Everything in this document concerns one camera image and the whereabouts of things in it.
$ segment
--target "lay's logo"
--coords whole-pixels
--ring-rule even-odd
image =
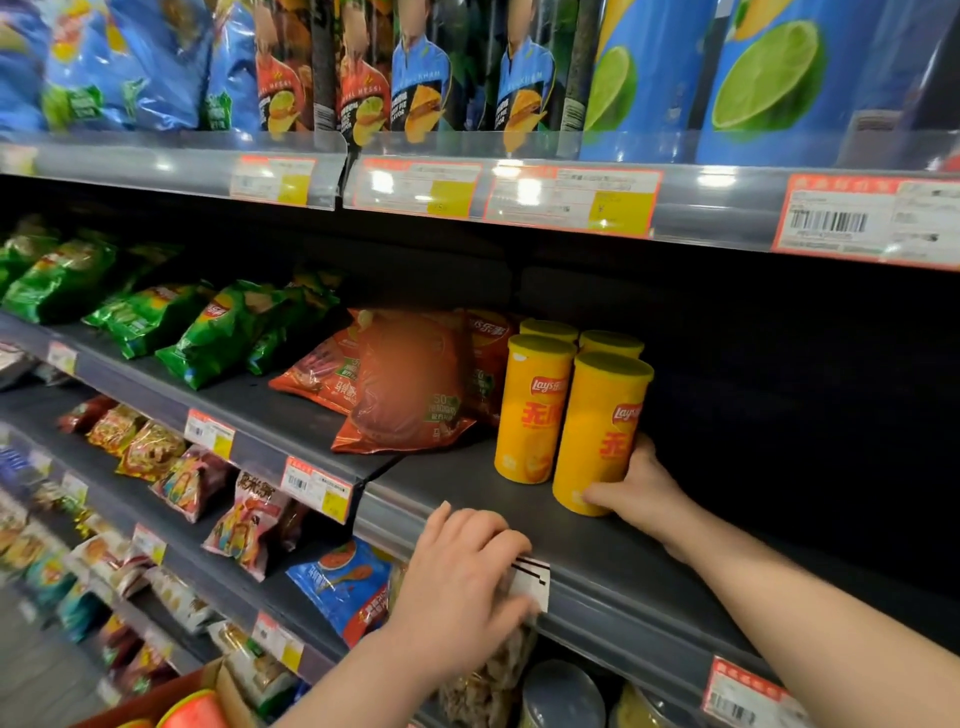
[[[613,409],[613,424],[635,423],[640,419],[641,409],[643,409],[642,404],[618,404]]]
[[[549,376],[535,376],[530,382],[532,395],[557,395],[566,391],[566,379],[551,379]]]

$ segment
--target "orange chip bag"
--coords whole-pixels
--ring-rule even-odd
[[[467,328],[473,341],[467,407],[477,419],[499,425],[503,380],[510,356],[507,340],[516,333],[516,323],[502,313],[472,308],[467,311]]]
[[[360,328],[360,397],[334,452],[450,445],[474,420],[461,408],[470,362],[463,311],[351,311]]]
[[[360,345],[357,326],[325,339],[303,359],[270,382],[271,389],[312,400],[348,415],[357,403]]]

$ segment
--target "red and blue snack bag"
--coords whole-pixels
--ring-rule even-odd
[[[320,561],[287,570],[348,647],[387,616],[390,564],[378,558],[369,544],[350,539]]]

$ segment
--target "forearm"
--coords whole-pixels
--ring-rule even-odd
[[[432,686],[386,628],[361,640],[277,728],[405,728]]]
[[[672,547],[818,728],[960,726],[960,658],[693,506]]]

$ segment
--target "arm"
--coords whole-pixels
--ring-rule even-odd
[[[960,658],[705,511],[649,439],[584,498],[696,570],[818,728],[960,726]]]
[[[451,515],[445,502],[427,519],[390,621],[276,728],[402,728],[441,683],[483,665],[537,609],[529,596],[494,599],[504,571],[529,550],[502,517]]]

